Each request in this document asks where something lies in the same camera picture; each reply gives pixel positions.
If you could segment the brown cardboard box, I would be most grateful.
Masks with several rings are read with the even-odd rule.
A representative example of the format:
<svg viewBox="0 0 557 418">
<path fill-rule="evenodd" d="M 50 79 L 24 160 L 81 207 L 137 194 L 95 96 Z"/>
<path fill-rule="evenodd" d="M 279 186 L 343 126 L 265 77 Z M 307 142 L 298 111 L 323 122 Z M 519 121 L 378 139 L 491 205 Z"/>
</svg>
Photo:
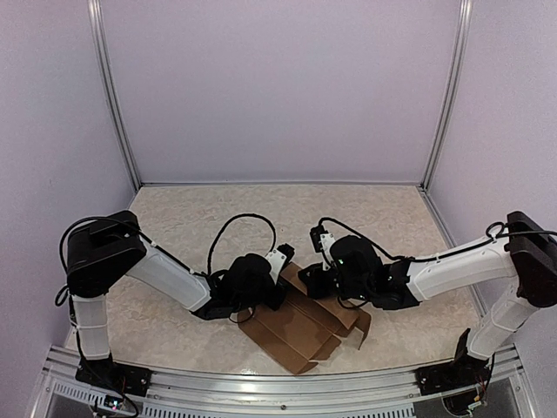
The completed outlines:
<svg viewBox="0 0 557 418">
<path fill-rule="evenodd" d="M 313 300 L 299 278 L 302 268 L 290 263 L 280 278 L 285 300 L 278 310 L 265 305 L 238 314 L 238 328 L 290 374 L 304 374 L 330 358 L 341 340 L 354 330 L 362 345 L 372 317 L 364 310 L 345 309 L 333 297 Z"/>
</svg>

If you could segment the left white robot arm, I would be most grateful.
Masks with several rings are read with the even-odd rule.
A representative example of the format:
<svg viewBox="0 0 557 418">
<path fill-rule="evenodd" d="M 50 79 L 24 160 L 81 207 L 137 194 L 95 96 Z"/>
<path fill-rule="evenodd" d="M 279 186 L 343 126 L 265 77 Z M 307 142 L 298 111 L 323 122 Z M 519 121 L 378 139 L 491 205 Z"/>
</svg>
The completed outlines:
<svg viewBox="0 0 557 418">
<path fill-rule="evenodd" d="M 106 388 L 116 386 L 122 369 L 111 359 L 106 296 L 124 276 L 170 297 L 201 320 L 229 319 L 257 306 L 279 307 L 279 275 L 295 254 L 288 244 L 273 243 L 265 255 L 248 253 L 224 269 L 211 263 L 203 272 L 149 238 L 128 210 L 76 221 L 58 245 L 66 274 L 72 325 L 81 358 L 91 377 Z"/>
</svg>

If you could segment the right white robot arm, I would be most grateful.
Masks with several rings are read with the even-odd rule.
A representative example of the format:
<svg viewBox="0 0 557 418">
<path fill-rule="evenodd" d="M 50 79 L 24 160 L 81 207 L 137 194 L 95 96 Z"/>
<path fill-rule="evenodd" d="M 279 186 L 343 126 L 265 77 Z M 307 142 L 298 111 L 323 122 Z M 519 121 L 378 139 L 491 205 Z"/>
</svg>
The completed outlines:
<svg viewBox="0 0 557 418">
<path fill-rule="evenodd" d="M 424 257 L 394 256 L 351 229 L 336 239 L 321 224 L 310 237 L 321 262 L 299 271 L 312 299 L 357 300 L 383 310 L 402 310 L 452 290 L 506 279 L 507 290 L 486 318 L 460 338 L 446 380 L 462 387 L 499 346 L 534 313 L 556 304 L 556 233 L 525 213 L 510 212 L 483 237 Z"/>
</svg>

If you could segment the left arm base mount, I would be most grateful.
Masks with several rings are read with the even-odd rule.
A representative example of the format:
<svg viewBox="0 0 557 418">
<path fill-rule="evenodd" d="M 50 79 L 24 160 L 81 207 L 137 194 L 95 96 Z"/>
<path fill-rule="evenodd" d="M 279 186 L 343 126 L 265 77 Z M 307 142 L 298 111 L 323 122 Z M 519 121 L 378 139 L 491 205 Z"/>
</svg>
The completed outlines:
<svg viewBox="0 0 557 418">
<path fill-rule="evenodd" d="M 115 362 L 110 354 L 102 360 L 80 358 L 76 380 L 120 394 L 145 397 L 151 384 L 149 368 Z"/>
</svg>

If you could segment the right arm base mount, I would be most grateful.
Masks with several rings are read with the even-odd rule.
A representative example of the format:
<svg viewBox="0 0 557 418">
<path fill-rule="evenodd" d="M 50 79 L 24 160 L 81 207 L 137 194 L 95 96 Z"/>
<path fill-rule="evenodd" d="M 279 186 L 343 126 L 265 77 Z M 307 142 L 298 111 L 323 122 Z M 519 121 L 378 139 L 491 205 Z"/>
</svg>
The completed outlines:
<svg viewBox="0 0 557 418">
<path fill-rule="evenodd" d="M 419 367 L 415 377 L 422 396 L 487 383 L 492 371 L 489 360 L 472 357 L 466 347 L 471 332 L 468 328 L 458 340 L 454 358 L 437 365 Z"/>
</svg>

